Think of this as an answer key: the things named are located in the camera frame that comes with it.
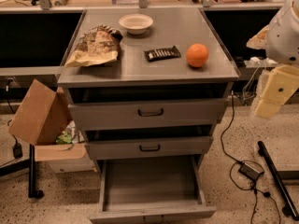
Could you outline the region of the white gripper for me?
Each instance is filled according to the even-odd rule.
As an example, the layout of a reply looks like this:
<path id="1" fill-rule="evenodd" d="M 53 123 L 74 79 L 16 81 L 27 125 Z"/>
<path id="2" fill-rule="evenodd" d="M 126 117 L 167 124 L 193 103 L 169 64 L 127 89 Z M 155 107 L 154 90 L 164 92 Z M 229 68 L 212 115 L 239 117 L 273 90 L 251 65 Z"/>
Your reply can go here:
<path id="1" fill-rule="evenodd" d="M 261 119 L 271 119 L 299 89 L 299 67 L 282 65 L 273 69 L 254 110 L 254 115 Z"/>

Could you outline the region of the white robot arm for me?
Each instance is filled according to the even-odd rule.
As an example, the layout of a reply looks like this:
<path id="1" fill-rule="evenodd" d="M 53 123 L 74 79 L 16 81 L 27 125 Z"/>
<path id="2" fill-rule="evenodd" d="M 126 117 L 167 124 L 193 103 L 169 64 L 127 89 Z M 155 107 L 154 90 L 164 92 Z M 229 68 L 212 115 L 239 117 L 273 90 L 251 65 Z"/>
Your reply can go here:
<path id="1" fill-rule="evenodd" d="M 263 83 L 253 114 L 271 119 L 299 89 L 299 0 L 287 0 L 269 22 L 265 37 L 269 59 L 278 63 Z"/>

